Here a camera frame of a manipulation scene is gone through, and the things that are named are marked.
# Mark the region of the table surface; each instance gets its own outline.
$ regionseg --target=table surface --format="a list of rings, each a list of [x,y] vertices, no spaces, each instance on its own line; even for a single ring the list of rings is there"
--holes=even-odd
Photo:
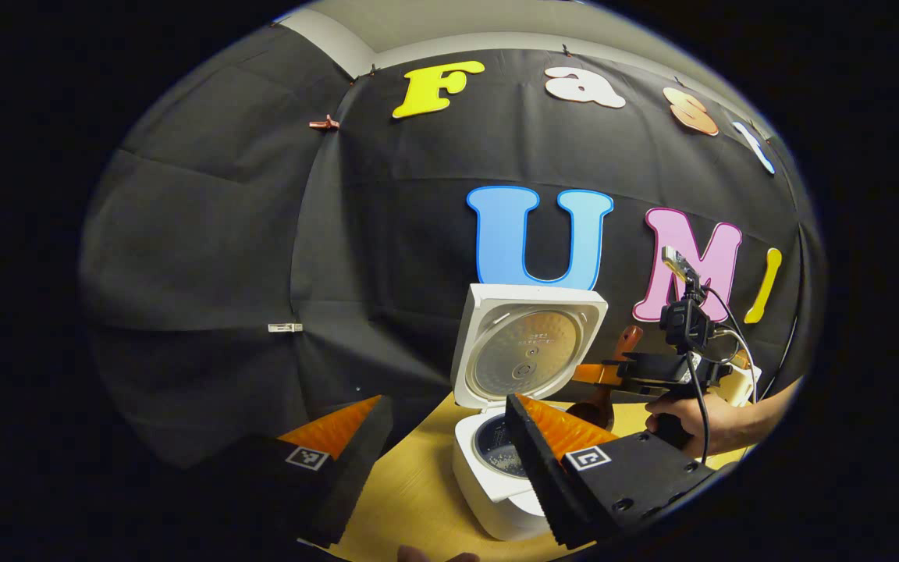
[[[546,403],[567,408],[568,402]],[[615,404],[613,433],[645,430],[644,404]],[[461,408],[453,394],[374,465],[342,541],[329,552],[350,562],[393,562],[402,544],[420,548],[432,562],[461,552],[481,562],[546,562],[570,554],[549,532],[529,540],[504,542],[491,537],[471,513],[453,476],[453,428],[479,413]],[[743,451],[707,459],[710,468],[739,460]]]

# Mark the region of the letter m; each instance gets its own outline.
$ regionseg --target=letter m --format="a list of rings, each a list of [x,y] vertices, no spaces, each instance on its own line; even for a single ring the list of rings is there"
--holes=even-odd
[[[671,246],[678,250],[699,273],[700,283],[710,286],[720,293],[724,302],[730,303],[730,288],[734,284],[734,267],[737,262],[737,249],[741,245],[741,231],[734,225],[717,224],[713,228],[709,245],[699,256],[695,236],[689,227],[684,213],[674,209],[656,208],[645,215],[647,226],[654,231],[654,263],[650,284],[647,286],[645,299],[634,306],[634,317],[642,322],[657,322],[661,318],[661,307],[668,304],[668,291],[671,283],[675,283],[675,294],[678,298],[685,295],[685,284],[671,273],[661,261],[661,248]],[[727,319],[727,310],[713,295],[702,305],[702,310],[714,322]]]

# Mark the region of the blue letter u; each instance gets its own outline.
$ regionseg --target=blue letter u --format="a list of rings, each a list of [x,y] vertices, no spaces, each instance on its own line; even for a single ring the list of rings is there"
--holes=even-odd
[[[478,213],[478,280],[503,285],[539,285],[586,289],[595,287],[602,263],[602,217],[613,199],[595,191],[570,189],[557,204],[571,216],[571,250],[567,273],[553,281],[525,269],[525,228],[529,211],[539,205],[532,189],[511,185],[479,187],[467,195]]]

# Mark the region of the open lid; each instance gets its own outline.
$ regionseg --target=open lid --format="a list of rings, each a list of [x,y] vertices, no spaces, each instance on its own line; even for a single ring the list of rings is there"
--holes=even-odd
[[[453,353],[453,395],[467,408],[543,398],[567,384],[609,308],[595,291],[472,284]]]

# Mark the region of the human hand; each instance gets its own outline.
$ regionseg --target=human hand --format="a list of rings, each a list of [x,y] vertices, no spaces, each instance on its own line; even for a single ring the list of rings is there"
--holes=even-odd
[[[397,547],[397,562],[431,562],[431,560],[417,548],[402,545]],[[477,554],[464,552],[463,554],[453,556],[453,558],[446,560],[446,562],[481,562],[481,558],[479,558]]]
[[[746,408],[735,408],[716,394],[703,395],[706,402],[706,414],[709,416],[709,451],[708,455],[717,455],[734,451],[752,444]],[[682,422],[682,429],[692,437],[685,443],[682,452],[693,458],[702,456],[703,423],[702,412],[699,411],[699,400],[684,398],[670,400],[659,398],[645,406],[650,417],[645,422],[647,430],[657,431],[657,415],[671,414]]]

